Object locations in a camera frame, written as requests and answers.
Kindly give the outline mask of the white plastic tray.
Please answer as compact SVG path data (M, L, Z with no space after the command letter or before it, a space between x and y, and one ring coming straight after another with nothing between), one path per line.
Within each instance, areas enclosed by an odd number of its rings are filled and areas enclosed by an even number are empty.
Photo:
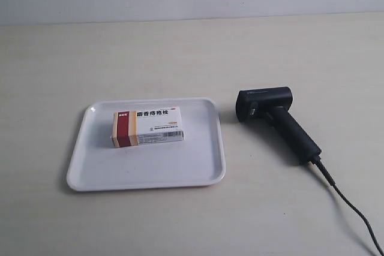
M182 141L113 146L114 113L174 106L181 109ZM225 172L219 113L211 99L100 101L85 110L67 185L79 192L209 186Z

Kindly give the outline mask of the white red medicine box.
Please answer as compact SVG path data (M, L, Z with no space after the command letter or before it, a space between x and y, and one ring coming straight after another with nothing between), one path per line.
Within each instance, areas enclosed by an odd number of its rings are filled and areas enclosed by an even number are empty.
M112 142L116 148L183 139L184 130L179 107L130 110L113 115Z

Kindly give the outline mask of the black handheld barcode scanner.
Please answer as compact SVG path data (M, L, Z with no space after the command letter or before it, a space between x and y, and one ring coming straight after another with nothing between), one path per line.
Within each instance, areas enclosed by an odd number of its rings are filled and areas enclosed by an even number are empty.
M320 161L320 147L290 114L293 95L287 86L238 92L235 104L239 122L264 119L286 142L301 164Z

